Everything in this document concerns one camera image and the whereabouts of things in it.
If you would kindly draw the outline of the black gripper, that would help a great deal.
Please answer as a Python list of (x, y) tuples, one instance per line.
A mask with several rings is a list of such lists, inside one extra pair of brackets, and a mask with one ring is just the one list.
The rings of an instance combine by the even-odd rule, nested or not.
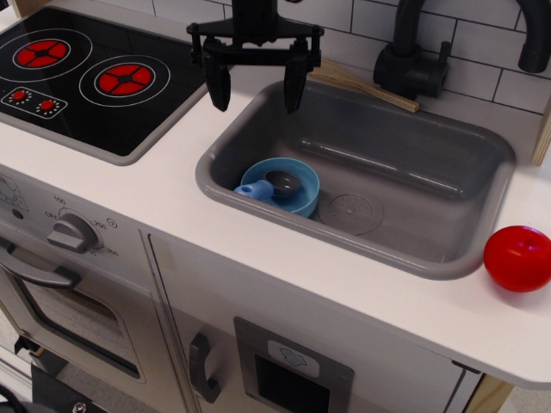
[(203, 68), (212, 104), (225, 112), (231, 98), (229, 65), (285, 66), (284, 98), (298, 110), (307, 69), (321, 65), (324, 29), (279, 15), (276, 1), (233, 1), (232, 17), (192, 23), (192, 63)]

